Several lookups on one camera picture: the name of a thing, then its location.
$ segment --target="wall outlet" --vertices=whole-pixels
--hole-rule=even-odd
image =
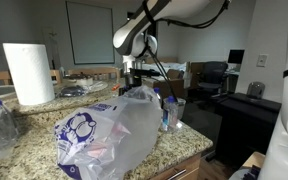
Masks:
[[[257,60],[257,67],[265,67],[268,54],[260,54]]]

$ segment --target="office chair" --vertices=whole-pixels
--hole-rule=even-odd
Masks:
[[[223,84],[227,78],[225,71],[228,65],[226,62],[210,61],[203,65],[202,73],[198,73],[199,107],[204,107],[216,97],[225,95],[222,93]]]

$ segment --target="table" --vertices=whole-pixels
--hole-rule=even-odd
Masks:
[[[220,101],[215,113],[222,116],[216,157],[240,167],[254,152],[267,151],[281,103],[254,101],[236,93]]]

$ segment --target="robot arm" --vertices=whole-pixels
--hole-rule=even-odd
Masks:
[[[133,15],[130,21],[122,26],[114,35],[113,44],[117,52],[124,57],[126,61],[135,60],[143,54],[145,42],[143,31],[151,25],[150,18],[158,20],[165,17],[189,17],[193,13],[198,13],[211,0],[146,0]],[[147,7],[150,17],[147,16],[144,6]]]

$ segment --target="paper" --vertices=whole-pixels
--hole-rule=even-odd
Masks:
[[[46,48],[41,44],[3,44],[15,91],[21,105],[55,98]]]
[[[184,89],[187,89],[191,86],[192,74],[189,72],[184,72]]]

